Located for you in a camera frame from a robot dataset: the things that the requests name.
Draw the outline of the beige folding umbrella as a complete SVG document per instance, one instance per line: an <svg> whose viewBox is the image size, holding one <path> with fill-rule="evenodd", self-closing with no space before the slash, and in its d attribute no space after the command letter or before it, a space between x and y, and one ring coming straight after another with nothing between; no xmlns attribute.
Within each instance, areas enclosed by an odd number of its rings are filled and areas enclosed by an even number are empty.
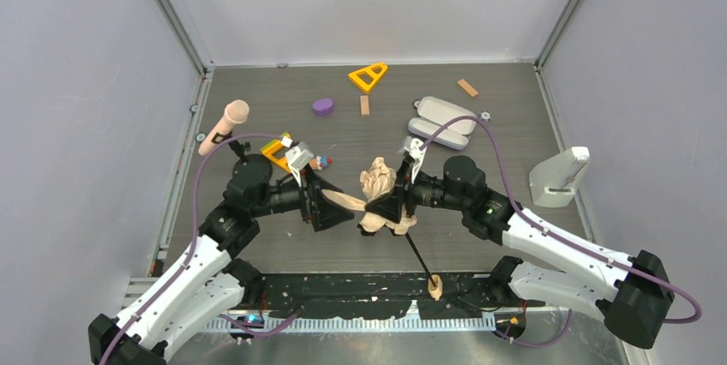
<svg viewBox="0 0 727 365"><path fill-rule="evenodd" d="M387 166L383 157L376 157L368 170L362 171L359 176L359 182L365 197L364 200L355 196L351 196L332 189L325 188L322 190L323 195L334 204L342 206L354 212L364 212L358 225L363 234L375 234L381 228L387 227L391 233L396 236L404 236L409 243L410 248L417 257L422 266L427 283L427 291L430 297L435 301L440 301L443 294L443 284L441 278L432 274L426 266L424 259L418 252L418 248L414 244L409 229L417 223L417 217L403 216L398 222L389 217L382 217L372 212L366 211L365 206L370 205L374 200L383 198L386 194L394 192L394 184L396 180L396 171Z"/></svg>

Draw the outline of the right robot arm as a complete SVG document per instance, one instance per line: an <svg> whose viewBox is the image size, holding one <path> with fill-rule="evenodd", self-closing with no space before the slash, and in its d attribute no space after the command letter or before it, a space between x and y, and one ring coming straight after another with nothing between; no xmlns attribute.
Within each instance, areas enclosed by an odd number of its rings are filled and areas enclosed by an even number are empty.
<svg viewBox="0 0 727 365"><path fill-rule="evenodd" d="M655 254L602 248L542 220L519 202L489 188L485 172L463 155L449 158L442 177L414 172L406 156L394 170L375 159L360 175L365 210L409 228L418 206L458 211L479 239L519 250L550 264L543 269L505 256L490 276L506 299L547 302L600 320L622 341L651 349L675 299Z"/></svg>

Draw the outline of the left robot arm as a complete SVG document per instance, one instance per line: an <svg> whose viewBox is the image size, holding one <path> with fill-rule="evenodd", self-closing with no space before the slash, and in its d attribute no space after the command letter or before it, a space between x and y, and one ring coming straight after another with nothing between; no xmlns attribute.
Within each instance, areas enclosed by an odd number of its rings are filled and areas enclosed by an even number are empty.
<svg viewBox="0 0 727 365"><path fill-rule="evenodd" d="M272 183L272 174L270 161L260 154L235 163L223 200L180 257L118 314L100 314L90 323L92 363L167 364L213 318L259 298L262 273L238 257L259 234L259 218L297 212L316 231L354 218L323 194L337 187L309 166L301 182Z"/></svg>

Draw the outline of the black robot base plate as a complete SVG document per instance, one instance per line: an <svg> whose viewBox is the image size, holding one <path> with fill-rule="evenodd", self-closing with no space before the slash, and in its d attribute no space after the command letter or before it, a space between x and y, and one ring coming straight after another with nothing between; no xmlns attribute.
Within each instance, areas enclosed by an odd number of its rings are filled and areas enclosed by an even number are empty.
<svg viewBox="0 0 727 365"><path fill-rule="evenodd" d="M475 318L495 309L519 309L522 300L496 287L486 272L443 272L443 294L435 300L422 273L268 273L235 309L267 311L274 318L400 319L410 307L420 317Z"/></svg>

